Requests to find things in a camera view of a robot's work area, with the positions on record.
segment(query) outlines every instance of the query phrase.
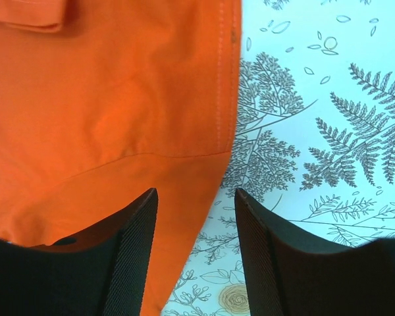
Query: fern print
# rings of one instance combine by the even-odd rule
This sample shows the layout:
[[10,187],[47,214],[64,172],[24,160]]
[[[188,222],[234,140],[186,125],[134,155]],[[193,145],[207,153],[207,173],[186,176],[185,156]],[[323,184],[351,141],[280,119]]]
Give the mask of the fern print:
[[286,3],[289,3],[290,0],[263,0],[264,4],[268,7],[271,7],[274,10],[282,10]]
[[309,152],[317,161],[305,163],[308,171],[303,175],[300,190],[312,189],[327,183],[335,187],[343,180],[351,187],[357,187],[356,162],[361,164],[366,180],[375,185],[375,169],[381,161],[386,181],[394,183],[395,175],[395,79],[388,72],[381,78],[381,72],[372,75],[351,64],[350,74],[363,91],[373,96],[379,106],[384,107],[378,112],[377,107],[354,103],[330,94],[332,104],[350,123],[352,130],[339,130],[329,126],[321,118],[316,118],[317,127],[327,141],[330,150],[310,147]]
[[[321,4],[324,5],[325,3],[331,3],[333,0],[324,0]],[[370,5],[371,0],[359,0],[360,3],[364,3],[365,5]]]
[[240,61],[236,138],[221,184],[228,197],[240,187],[263,202],[267,192],[287,190],[295,182],[294,159],[300,151],[265,130],[314,104],[305,107],[294,88],[290,69],[282,68],[278,59],[260,53],[254,61]]

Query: stitching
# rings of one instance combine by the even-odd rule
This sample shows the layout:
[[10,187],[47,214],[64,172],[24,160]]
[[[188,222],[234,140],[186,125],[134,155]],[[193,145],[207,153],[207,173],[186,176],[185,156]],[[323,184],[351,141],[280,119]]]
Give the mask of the stitching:
[[[234,32],[237,31],[237,17],[236,17],[237,11],[236,11],[236,2],[232,2],[232,29]],[[234,125],[234,117],[233,117],[233,112],[234,112],[234,107],[237,107],[237,104],[234,104],[234,76],[236,72],[234,71],[235,67],[235,62],[236,62],[236,48],[237,48],[237,41],[235,40],[232,43],[232,49],[231,49],[231,60],[230,60],[230,66],[231,66],[231,75],[230,75],[230,85],[231,85],[231,91],[230,91],[230,120],[228,122],[228,141],[226,143],[226,148],[225,150],[228,149],[230,146],[230,142],[232,139],[232,127]]]
[[12,2],[29,3],[31,5],[54,5],[56,1],[27,1],[27,0],[11,0]]
[[224,38],[224,0],[219,2],[219,39],[218,39],[218,73],[217,73],[217,148],[221,149],[221,60],[223,53],[223,38]]
[[50,192],[52,192],[55,188],[58,188],[59,186],[64,186],[68,181],[71,181],[71,180],[73,180],[75,178],[84,176],[84,175],[86,175],[86,174],[88,174],[88,173],[90,173],[92,171],[97,170],[97,169],[105,168],[106,166],[112,165],[114,163],[121,162],[122,160],[131,158],[131,157],[135,157],[135,156],[154,155],[154,156],[157,156],[157,157],[164,157],[164,158],[170,158],[170,159],[192,159],[192,158],[200,158],[200,157],[217,157],[217,156],[225,155],[226,153],[227,152],[225,152],[225,153],[212,153],[212,154],[209,154],[209,155],[189,156],[189,157],[168,157],[168,156],[164,156],[164,155],[158,155],[156,153],[138,153],[138,154],[134,154],[134,155],[128,155],[128,156],[120,157],[118,159],[114,159],[112,161],[108,161],[107,163],[104,163],[102,165],[98,165],[96,167],[89,168],[87,170],[84,170],[84,171],[81,171],[79,173],[73,174],[72,176],[68,176],[68,177],[58,181],[57,183],[54,183],[54,184],[52,184],[50,186],[47,186],[46,189],[44,189],[43,185],[41,185],[40,187],[35,186],[35,187],[33,187],[33,191],[35,192],[35,194],[32,195],[32,196],[29,196],[27,198],[28,198],[29,201],[36,201],[36,200],[38,200],[38,196],[41,197],[41,196],[50,194]]

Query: line drawing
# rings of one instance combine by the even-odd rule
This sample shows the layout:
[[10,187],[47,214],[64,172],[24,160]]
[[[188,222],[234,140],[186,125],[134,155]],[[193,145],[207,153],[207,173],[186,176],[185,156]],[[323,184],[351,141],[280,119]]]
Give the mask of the line drawing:
[[[274,20],[271,20],[271,21],[268,23],[268,26],[267,26],[266,28],[260,28],[259,30],[261,30],[262,32],[267,32],[268,29],[273,25],[273,23],[274,23]],[[277,24],[276,26],[274,26],[274,27],[272,28],[271,32],[272,32],[273,34],[281,34],[281,33],[284,33],[285,31],[287,31],[287,29],[290,27],[290,25],[291,25],[291,21],[284,21],[284,22],[281,22],[281,23]]]
[[264,4],[272,9],[279,11],[282,10],[285,4],[289,3],[290,0],[263,0]]
[[[320,31],[317,31],[317,39],[318,40],[322,40],[322,33],[320,33]],[[312,44],[307,46],[308,49],[320,49],[322,51],[322,53],[324,53],[325,55],[338,55],[338,53],[335,51],[336,46],[338,46],[338,41],[336,40],[335,37],[333,36],[328,36],[327,38],[325,38],[325,40],[323,41],[322,45],[319,44]]]
[[234,196],[243,188],[263,201],[274,189],[287,190],[297,170],[300,151],[279,140],[267,127],[308,109],[297,94],[295,81],[278,59],[260,53],[255,61],[240,61],[236,138],[221,188]]
[[[323,0],[321,2],[321,5],[324,5],[325,3],[331,3],[333,0]],[[360,3],[363,3],[365,5],[370,5],[371,4],[371,0],[359,0]]]
[[308,173],[303,175],[300,191],[321,186],[323,183],[335,187],[341,180],[356,188],[356,161],[361,163],[366,179],[374,186],[375,167],[381,160],[386,181],[394,183],[395,79],[389,85],[392,72],[385,74],[381,80],[380,71],[372,76],[372,72],[365,73],[353,63],[349,69],[352,79],[357,80],[362,90],[372,95],[373,100],[379,102],[379,106],[384,107],[386,112],[377,113],[376,106],[354,103],[331,92],[332,103],[350,123],[353,131],[348,131],[347,128],[339,131],[322,118],[316,118],[319,132],[328,142],[330,150],[309,148],[317,162],[304,163]]
[[345,246],[359,247],[378,238],[395,238],[395,201],[378,210],[373,198],[342,199],[333,194],[314,199],[309,210],[310,216],[291,222],[325,226],[330,231],[327,234],[334,235],[332,241]]

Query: orange pants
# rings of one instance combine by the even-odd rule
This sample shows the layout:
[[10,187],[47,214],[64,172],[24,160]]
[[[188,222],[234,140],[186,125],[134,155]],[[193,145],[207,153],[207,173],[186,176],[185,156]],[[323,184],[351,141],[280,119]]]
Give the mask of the orange pants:
[[0,0],[0,238],[52,244],[150,187],[160,314],[234,136],[240,0]]

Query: leaf drawing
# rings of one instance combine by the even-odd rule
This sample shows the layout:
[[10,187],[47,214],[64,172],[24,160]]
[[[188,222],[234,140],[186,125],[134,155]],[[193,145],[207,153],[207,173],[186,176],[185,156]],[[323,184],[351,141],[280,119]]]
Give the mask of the leaf drawing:
[[266,127],[306,110],[294,90],[290,69],[278,59],[260,53],[254,61],[240,61],[240,89],[236,139],[232,158],[221,188],[234,196],[238,187],[259,201],[274,189],[287,190],[297,170],[294,158],[300,155],[293,145],[278,140]]
[[230,217],[229,219],[226,219],[225,217],[221,216],[219,221],[222,222],[225,225],[225,228],[237,227],[236,219],[234,219],[233,217]]
[[348,16],[346,16],[346,15],[338,15],[338,16],[336,17],[336,20],[337,20],[339,23],[347,23],[347,22],[351,21],[351,18],[348,17]]
[[171,306],[173,306],[173,303],[175,303],[180,308],[187,308],[190,313],[188,311],[179,313],[175,309],[170,309],[165,311],[165,316],[185,316],[190,314],[195,316],[208,316],[208,313],[204,313],[201,308],[196,305],[196,303],[199,301],[207,302],[209,300],[209,298],[212,296],[212,294],[208,292],[209,287],[199,287],[197,284],[194,284],[191,290],[187,292],[183,288],[188,282],[197,279],[198,278],[194,276],[194,270],[182,271],[180,278],[171,292],[171,297],[168,300],[168,302],[171,303]]
[[266,192],[287,190],[287,183],[295,181],[297,166],[292,159],[299,155],[300,151],[274,138],[270,130],[258,134],[256,140],[240,138],[233,147],[221,188],[227,188],[227,195],[232,197],[241,187],[263,201]]
[[271,32],[273,34],[281,34],[284,33],[285,31],[287,31],[288,27],[290,26],[291,21],[284,21],[281,22],[280,24],[276,25]]
[[377,210],[377,205],[377,201],[366,197],[344,202],[341,196],[335,194],[320,196],[309,204],[308,217],[291,222],[328,227],[327,235],[333,235],[334,242],[350,247],[358,247],[378,238],[395,238],[395,201],[380,210]]
[[307,173],[303,175],[300,190],[312,189],[322,183],[335,187],[340,180],[355,188],[356,162],[360,163],[366,180],[372,186],[375,185],[375,169],[379,161],[386,181],[394,183],[395,78],[391,80],[391,72],[381,78],[381,72],[365,72],[355,64],[351,64],[349,69],[353,80],[362,86],[362,91],[373,96],[373,101],[385,111],[378,111],[376,106],[348,101],[332,92],[331,101],[350,123],[351,130],[339,130],[316,118],[319,132],[330,149],[309,148],[316,163],[304,164]]
[[376,204],[372,199],[354,198],[352,201],[340,201],[340,196],[333,195],[332,197],[320,197],[320,201],[314,200],[313,205],[310,205],[311,215],[303,221],[312,221],[313,217],[330,213],[335,222],[342,221],[343,223],[349,218],[360,219],[362,215],[368,215],[373,210],[372,206]]
[[[200,244],[205,244],[205,249],[202,249]],[[197,237],[196,244],[191,252],[191,255],[197,256],[201,253],[206,253],[205,262],[211,265],[214,261],[221,259],[224,255],[221,250],[225,248],[231,249],[233,253],[240,253],[240,245],[238,243],[238,234],[224,234],[216,236],[208,236],[206,233],[201,232]]]
[[218,270],[213,272],[205,273],[200,276],[203,280],[213,284],[226,284],[230,282],[230,275],[227,271]]
[[[333,0],[323,0],[323,2],[321,3],[322,5],[324,5],[325,3],[331,3]],[[370,5],[371,4],[371,0],[359,0],[360,3],[364,3],[365,5]]]
[[268,7],[271,7],[274,10],[282,10],[286,3],[289,3],[290,0],[263,0],[264,4]]

